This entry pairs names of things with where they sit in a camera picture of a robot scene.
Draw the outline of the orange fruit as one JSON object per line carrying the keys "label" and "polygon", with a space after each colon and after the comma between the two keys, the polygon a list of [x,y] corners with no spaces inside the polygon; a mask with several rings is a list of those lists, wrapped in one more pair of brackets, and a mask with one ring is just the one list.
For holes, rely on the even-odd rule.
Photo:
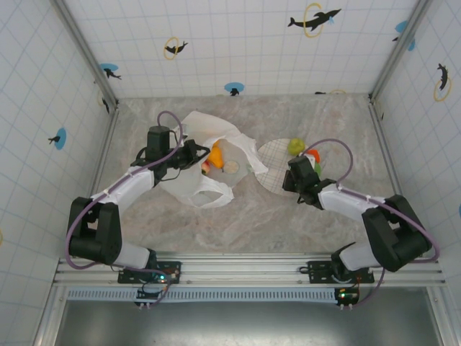
{"label": "orange fruit", "polygon": [[222,169],[224,167],[223,154],[219,147],[219,141],[216,141],[212,145],[207,161],[217,169]]}

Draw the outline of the white printed plastic bag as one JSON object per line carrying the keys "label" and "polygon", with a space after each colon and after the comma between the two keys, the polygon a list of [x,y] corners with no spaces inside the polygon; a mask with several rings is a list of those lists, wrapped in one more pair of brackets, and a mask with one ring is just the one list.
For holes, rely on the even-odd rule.
{"label": "white printed plastic bag", "polygon": [[204,175],[201,166],[194,164],[185,170],[170,169],[163,182],[158,184],[179,202],[195,208],[219,208],[233,199],[233,188],[250,173],[263,174],[263,165],[256,150],[256,140],[242,133],[226,120],[193,111],[182,121],[187,139],[193,139],[209,149],[219,141],[224,167],[211,166]]}

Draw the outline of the round plaid paper plate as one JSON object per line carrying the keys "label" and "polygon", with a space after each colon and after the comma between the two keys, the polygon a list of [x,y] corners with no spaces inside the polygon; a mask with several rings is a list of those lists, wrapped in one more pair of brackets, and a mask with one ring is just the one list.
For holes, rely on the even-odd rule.
{"label": "round plaid paper plate", "polygon": [[293,192],[282,189],[285,172],[289,169],[288,161],[295,158],[287,152],[291,139],[280,138],[265,143],[258,149],[258,155],[268,172],[256,174],[256,179],[266,190],[280,196],[291,196]]}

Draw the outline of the right controller board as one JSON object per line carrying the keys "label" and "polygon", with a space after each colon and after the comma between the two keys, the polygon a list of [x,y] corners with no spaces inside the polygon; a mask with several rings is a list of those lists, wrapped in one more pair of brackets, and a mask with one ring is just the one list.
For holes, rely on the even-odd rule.
{"label": "right controller board", "polygon": [[344,310],[345,308],[351,309],[355,304],[359,302],[360,292],[357,286],[349,288],[336,288],[334,290],[334,297],[336,299],[336,305]]}

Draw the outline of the controller board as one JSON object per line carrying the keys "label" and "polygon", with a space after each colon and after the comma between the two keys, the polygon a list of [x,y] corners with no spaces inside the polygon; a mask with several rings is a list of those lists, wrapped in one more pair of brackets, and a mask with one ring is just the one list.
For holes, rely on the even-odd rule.
{"label": "controller board", "polygon": [[360,292],[357,286],[349,288],[336,288],[334,290],[334,297],[336,299],[336,305],[344,310],[345,308],[351,309],[355,304],[359,302]]}
{"label": "controller board", "polygon": [[158,290],[156,292],[150,292],[150,291],[147,291],[145,289],[145,286],[143,285],[136,292],[137,301],[135,302],[135,305],[139,309],[142,309],[144,307],[149,309],[150,307],[159,304],[167,296],[170,287],[171,287],[171,285],[168,284],[164,288],[162,288],[162,289],[160,289],[160,290]]}

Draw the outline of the left controller board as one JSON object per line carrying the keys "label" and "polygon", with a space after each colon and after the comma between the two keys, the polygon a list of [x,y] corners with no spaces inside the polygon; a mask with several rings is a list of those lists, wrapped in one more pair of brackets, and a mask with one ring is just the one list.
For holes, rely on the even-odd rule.
{"label": "left controller board", "polygon": [[162,289],[160,289],[160,290],[158,290],[156,292],[150,292],[150,291],[147,291],[145,289],[145,286],[143,285],[136,292],[137,301],[135,302],[135,305],[139,309],[142,309],[144,307],[149,309],[150,307],[159,304],[167,296],[170,287],[171,287],[171,285],[168,284],[164,288],[162,288]]}

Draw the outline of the grey metal sheet panel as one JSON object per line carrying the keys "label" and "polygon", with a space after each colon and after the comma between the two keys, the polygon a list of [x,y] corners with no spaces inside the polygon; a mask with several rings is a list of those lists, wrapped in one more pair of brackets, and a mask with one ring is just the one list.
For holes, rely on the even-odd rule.
{"label": "grey metal sheet panel", "polygon": [[382,296],[352,311],[321,303],[70,302],[56,346],[442,346],[426,299]]}

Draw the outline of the aluminium table side rail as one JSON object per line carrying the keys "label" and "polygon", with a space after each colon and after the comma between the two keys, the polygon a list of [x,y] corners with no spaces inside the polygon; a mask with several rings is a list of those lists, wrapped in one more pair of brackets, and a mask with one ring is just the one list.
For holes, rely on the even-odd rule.
{"label": "aluminium table side rail", "polygon": [[96,194],[98,192],[98,187],[99,187],[100,181],[102,179],[102,173],[104,171],[104,165],[105,165],[106,160],[107,160],[107,154],[108,154],[109,147],[110,147],[110,144],[111,144],[111,141],[112,141],[112,137],[113,137],[113,133],[114,133],[114,130],[115,130],[115,126],[116,126],[116,122],[117,122],[119,113],[120,113],[119,109],[116,108],[110,114],[110,122],[109,122],[109,125],[108,125],[108,128],[107,128],[107,131],[104,134],[104,140],[102,142],[102,147],[101,147],[101,151],[100,151],[100,154],[99,154],[99,161],[98,161],[95,173],[94,173],[94,178],[93,178],[91,188],[90,188],[90,191],[89,191],[89,196],[92,196],[92,195],[94,195],[94,194]]}
{"label": "aluminium table side rail", "polygon": [[377,109],[375,107],[375,103],[371,99],[369,99],[368,108],[370,111],[370,116],[372,118],[372,122],[373,122],[374,129],[377,135],[378,143],[380,146],[380,151],[381,151],[382,157],[385,162],[385,167],[386,167],[393,191],[395,193],[402,193],[402,188],[401,188],[401,185],[398,179],[397,172],[395,170],[395,166],[394,166],[391,152],[388,146],[388,142],[386,140],[384,130],[382,129],[382,125],[380,122],[380,118],[378,116]]}

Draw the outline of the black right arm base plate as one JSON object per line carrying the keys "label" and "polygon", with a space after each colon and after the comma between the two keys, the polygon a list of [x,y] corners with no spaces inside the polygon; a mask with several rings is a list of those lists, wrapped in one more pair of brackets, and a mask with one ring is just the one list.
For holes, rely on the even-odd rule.
{"label": "black right arm base plate", "polygon": [[374,283],[375,277],[368,268],[351,271],[333,261],[309,261],[307,269],[310,283],[355,284]]}

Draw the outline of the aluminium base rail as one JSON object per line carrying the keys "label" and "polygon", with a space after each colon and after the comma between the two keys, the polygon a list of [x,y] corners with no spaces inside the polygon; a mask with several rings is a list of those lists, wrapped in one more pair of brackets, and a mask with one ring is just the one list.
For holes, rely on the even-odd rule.
{"label": "aluminium base rail", "polygon": [[[295,287],[308,286],[307,275],[298,268],[310,261],[329,260],[327,254],[200,254],[159,252],[160,261],[182,264],[177,287]],[[56,286],[117,285],[118,274],[106,265],[75,270],[65,260],[58,262]],[[446,280],[438,263],[408,264],[397,272],[387,272],[382,288],[444,287]]]}

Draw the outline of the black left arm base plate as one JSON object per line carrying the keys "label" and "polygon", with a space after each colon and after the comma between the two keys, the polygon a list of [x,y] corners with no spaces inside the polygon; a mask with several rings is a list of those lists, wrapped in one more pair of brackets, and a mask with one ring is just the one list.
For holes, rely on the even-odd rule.
{"label": "black left arm base plate", "polygon": [[117,282],[119,284],[161,284],[167,283],[167,278],[169,278],[170,283],[177,284],[181,275],[181,267],[182,263],[178,261],[161,261],[158,262],[158,270],[162,274],[121,270],[118,273]]}

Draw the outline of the aluminium corner post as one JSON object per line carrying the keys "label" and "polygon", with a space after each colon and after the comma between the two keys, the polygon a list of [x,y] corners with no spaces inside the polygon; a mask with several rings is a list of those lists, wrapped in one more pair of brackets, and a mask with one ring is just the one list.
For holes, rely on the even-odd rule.
{"label": "aluminium corner post", "polygon": [[394,47],[389,58],[386,60],[385,65],[380,72],[372,91],[369,93],[369,98],[372,104],[378,100],[384,88],[390,81],[390,77],[393,75],[400,60],[415,38],[417,30],[433,2],[434,0],[418,0],[416,2],[416,6],[414,7],[413,12],[408,18],[406,27],[399,34],[396,46]]}
{"label": "aluminium corner post", "polygon": [[110,109],[116,110],[118,106],[118,100],[115,96],[115,93],[112,91],[111,86],[109,85],[108,79],[100,68],[100,65],[91,51],[89,44],[87,43],[83,33],[79,29],[79,26],[76,20],[73,18],[70,9],[68,8],[65,0],[50,0],[51,5],[57,12],[60,17],[60,21],[67,30],[69,36],[71,37],[73,43],[77,47],[77,50],[84,59],[87,67],[89,68],[96,85],[99,87],[102,92],[102,96]]}

